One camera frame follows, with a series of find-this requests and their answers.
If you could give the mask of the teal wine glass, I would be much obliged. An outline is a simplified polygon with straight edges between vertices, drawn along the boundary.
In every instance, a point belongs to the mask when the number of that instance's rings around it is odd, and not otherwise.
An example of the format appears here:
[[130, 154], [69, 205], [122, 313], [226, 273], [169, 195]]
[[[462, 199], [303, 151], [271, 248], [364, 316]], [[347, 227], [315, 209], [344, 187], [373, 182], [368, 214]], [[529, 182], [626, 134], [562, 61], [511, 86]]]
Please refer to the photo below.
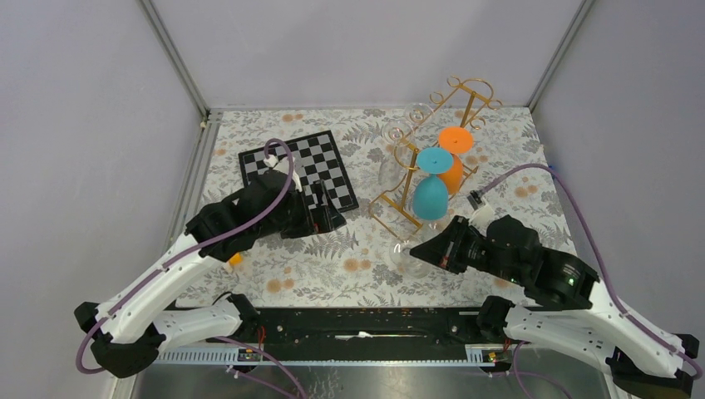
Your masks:
[[451, 163], [451, 154], [440, 147], [428, 147], [419, 153], [417, 167], [426, 177], [413, 193], [412, 210], [417, 218], [437, 220], [446, 214], [449, 193], [438, 175], [449, 170]]

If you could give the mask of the short clear glass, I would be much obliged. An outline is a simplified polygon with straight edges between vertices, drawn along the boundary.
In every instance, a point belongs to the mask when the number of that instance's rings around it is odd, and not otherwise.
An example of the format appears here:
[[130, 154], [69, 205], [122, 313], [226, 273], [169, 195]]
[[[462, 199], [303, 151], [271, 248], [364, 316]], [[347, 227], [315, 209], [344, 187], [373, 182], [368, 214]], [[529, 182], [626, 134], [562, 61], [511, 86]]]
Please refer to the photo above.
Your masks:
[[429, 221], [429, 222], [426, 224], [426, 226], [427, 226], [428, 230], [431, 231], [431, 232], [434, 233], [434, 234], [440, 233], [440, 232], [444, 229], [444, 227], [445, 227], [444, 221], [443, 221], [442, 219], [441, 219], [441, 220]]

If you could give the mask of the tall clear flute glass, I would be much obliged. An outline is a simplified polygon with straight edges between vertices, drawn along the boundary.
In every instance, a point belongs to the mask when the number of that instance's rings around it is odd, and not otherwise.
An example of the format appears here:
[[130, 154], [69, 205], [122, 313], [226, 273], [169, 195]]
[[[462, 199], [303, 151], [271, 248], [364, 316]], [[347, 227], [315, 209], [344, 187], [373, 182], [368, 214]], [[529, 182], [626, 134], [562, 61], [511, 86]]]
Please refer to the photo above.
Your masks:
[[427, 103], [412, 103], [404, 108], [404, 118], [412, 128], [418, 128], [433, 120], [434, 110]]

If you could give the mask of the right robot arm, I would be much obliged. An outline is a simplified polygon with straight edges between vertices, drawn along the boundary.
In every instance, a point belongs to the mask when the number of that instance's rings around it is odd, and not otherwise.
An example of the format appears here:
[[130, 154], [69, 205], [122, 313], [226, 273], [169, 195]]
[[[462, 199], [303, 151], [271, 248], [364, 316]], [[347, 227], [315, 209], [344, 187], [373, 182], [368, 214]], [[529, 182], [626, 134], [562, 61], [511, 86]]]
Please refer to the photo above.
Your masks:
[[594, 269], [573, 254], [546, 248], [519, 220], [504, 216], [481, 233], [456, 216], [410, 254], [455, 274], [469, 268], [488, 273], [521, 286], [535, 301], [526, 308], [499, 296], [486, 298], [476, 316], [485, 341], [549, 347], [611, 376], [635, 397], [692, 395], [694, 379], [683, 364], [685, 356], [697, 354], [698, 340], [666, 332], [618, 306]]

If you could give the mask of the orange wine glass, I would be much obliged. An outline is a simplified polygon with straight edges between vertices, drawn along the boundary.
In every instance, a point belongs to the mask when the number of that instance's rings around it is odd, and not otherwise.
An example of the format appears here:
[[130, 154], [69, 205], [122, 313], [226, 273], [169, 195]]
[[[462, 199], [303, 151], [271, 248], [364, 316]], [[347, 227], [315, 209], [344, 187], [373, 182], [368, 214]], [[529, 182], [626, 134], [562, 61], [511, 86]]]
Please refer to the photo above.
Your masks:
[[458, 193], [464, 179], [464, 165], [460, 156], [468, 152], [474, 145], [472, 134], [465, 128], [450, 126], [441, 131], [438, 145], [451, 154], [452, 163], [449, 170], [438, 177], [446, 185], [449, 195]]

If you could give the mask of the round clear wine glass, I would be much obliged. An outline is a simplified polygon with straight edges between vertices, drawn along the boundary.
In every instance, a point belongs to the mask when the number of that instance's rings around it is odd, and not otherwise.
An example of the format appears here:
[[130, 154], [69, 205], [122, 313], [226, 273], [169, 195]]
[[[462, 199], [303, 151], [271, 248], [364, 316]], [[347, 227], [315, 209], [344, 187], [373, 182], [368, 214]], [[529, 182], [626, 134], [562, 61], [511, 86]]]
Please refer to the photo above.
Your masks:
[[411, 249], [421, 243], [418, 237], [412, 236], [396, 241], [388, 251], [392, 265], [402, 274], [410, 278], [424, 278], [431, 266], [411, 255]]

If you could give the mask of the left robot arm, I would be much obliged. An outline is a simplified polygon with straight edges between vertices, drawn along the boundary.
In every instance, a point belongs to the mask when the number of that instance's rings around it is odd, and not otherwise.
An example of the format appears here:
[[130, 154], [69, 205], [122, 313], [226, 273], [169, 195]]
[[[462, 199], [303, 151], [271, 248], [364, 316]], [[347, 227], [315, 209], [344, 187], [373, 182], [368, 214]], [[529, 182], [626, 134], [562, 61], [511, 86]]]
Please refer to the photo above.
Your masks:
[[168, 307], [193, 282], [272, 234], [299, 239], [327, 234], [347, 221], [322, 181], [312, 183], [314, 203], [292, 176], [276, 170], [219, 202], [204, 206], [173, 245], [135, 282], [103, 303], [84, 302], [74, 311], [86, 333], [76, 356], [77, 368], [89, 373], [83, 353], [89, 348], [97, 371], [131, 377], [163, 352], [212, 337], [240, 342], [253, 338], [259, 314], [243, 294], [205, 307]]

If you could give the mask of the clear champagne flute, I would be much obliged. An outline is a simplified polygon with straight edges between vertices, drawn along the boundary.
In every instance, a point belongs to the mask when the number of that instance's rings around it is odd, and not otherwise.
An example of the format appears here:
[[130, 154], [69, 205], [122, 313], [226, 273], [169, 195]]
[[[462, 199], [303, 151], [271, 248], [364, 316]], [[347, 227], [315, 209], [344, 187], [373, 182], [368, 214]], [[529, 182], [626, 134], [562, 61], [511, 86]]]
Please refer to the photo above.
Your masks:
[[382, 190], [389, 190], [401, 180], [403, 161], [410, 153], [412, 126], [406, 121], [389, 121], [382, 127], [381, 137], [385, 143], [377, 182]]

